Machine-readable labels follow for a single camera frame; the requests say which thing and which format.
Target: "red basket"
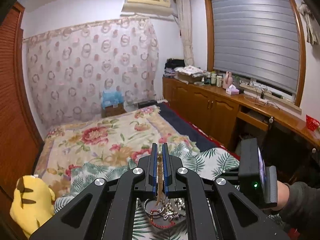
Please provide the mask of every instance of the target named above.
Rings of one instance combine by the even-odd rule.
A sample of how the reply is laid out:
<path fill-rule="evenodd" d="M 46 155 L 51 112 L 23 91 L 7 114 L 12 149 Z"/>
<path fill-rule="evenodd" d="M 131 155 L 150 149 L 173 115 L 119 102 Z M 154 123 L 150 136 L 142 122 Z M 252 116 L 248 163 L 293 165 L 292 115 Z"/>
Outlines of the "red basket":
<path fill-rule="evenodd" d="M 307 120 L 307 128 L 311 131 L 314 131 L 317 129 L 320 125 L 320 122 L 309 115 L 306 114 L 306 120 Z"/>

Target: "gray striped blind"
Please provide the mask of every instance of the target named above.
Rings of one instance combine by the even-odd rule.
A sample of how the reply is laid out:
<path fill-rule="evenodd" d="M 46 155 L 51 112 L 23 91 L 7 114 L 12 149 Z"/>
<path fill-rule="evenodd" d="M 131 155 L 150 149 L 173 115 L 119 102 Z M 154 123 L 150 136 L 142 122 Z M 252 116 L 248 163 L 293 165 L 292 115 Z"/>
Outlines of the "gray striped blind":
<path fill-rule="evenodd" d="M 289 0 L 212 0 L 214 68 L 296 93 L 297 26 Z"/>

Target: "wooden wardrobe door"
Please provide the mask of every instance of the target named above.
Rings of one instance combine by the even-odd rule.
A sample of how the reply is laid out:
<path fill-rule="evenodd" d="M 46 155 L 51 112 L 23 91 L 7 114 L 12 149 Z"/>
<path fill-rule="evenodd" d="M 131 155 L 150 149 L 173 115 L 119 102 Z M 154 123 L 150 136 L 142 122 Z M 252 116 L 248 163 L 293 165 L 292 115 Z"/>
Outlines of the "wooden wardrobe door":
<path fill-rule="evenodd" d="M 0 26 L 0 187 L 11 199 L 18 178 L 32 172 L 42 141 L 23 82 L 23 11 L 16 3 Z"/>

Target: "cardboard box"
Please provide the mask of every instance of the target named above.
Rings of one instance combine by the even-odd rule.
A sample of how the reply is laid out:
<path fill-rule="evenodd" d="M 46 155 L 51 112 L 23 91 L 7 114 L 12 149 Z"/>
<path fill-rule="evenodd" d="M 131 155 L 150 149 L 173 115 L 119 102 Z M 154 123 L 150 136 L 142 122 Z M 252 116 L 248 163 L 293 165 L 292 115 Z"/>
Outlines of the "cardboard box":
<path fill-rule="evenodd" d="M 201 79 L 202 79 L 202 77 L 195 77 L 194 78 L 192 76 L 188 76 L 188 75 L 182 74 L 180 72 L 178 72 L 177 74 L 178 74 L 179 79 L 188 81 L 189 83 L 198 82 L 198 81 L 201 81 Z"/>

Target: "white curtain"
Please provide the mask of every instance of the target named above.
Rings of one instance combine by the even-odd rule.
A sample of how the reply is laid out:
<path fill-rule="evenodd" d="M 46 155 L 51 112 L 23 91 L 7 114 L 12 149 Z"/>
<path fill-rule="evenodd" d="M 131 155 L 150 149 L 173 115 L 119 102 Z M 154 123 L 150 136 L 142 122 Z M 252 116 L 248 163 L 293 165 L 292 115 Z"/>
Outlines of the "white curtain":
<path fill-rule="evenodd" d="M 49 31 L 25 40 L 32 98 L 46 128 L 101 117 L 102 92 L 155 98 L 158 41 L 148 18 Z"/>
<path fill-rule="evenodd" d="M 176 0 L 176 3 L 178 7 L 179 27 L 183 44 L 184 63 L 186 66 L 194 66 L 190 0 Z"/>

